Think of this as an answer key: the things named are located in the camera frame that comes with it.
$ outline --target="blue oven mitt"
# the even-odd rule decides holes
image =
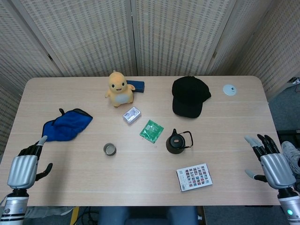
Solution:
[[[70,141],[82,132],[92,121],[93,117],[81,109],[73,109],[66,113],[60,109],[61,116],[44,124],[43,134],[47,142]]]

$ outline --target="color calibration card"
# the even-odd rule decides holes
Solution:
[[[177,170],[181,191],[188,191],[212,184],[206,163]]]

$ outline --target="stuffed toy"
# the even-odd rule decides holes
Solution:
[[[120,72],[113,72],[109,75],[109,90],[105,98],[109,97],[113,106],[118,107],[121,104],[132,103],[135,87],[127,84],[124,75]]]

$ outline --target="green sachet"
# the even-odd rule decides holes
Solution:
[[[146,138],[148,141],[155,143],[155,141],[163,132],[164,128],[157,123],[149,120],[144,129],[141,131],[140,136]]]

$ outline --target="silver robot hand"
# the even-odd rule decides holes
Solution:
[[[273,139],[267,135],[257,136],[263,145],[250,136],[245,136],[245,140],[260,161],[264,175],[257,175],[250,170],[245,170],[245,173],[252,179],[267,182],[272,188],[277,189],[277,198],[287,220],[291,225],[300,225],[300,196],[292,189],[296,182],[293,172]]]
[[[52,169],[50,163],[46,170],[37,174],[38,160],[47,136],[43,136],[36,144],[21,150],[11,164],[7,184],[13,192],[7,195],[0,225],[22,225],[27,209],[29,195],[27,189],[35,181],[45,177]]]

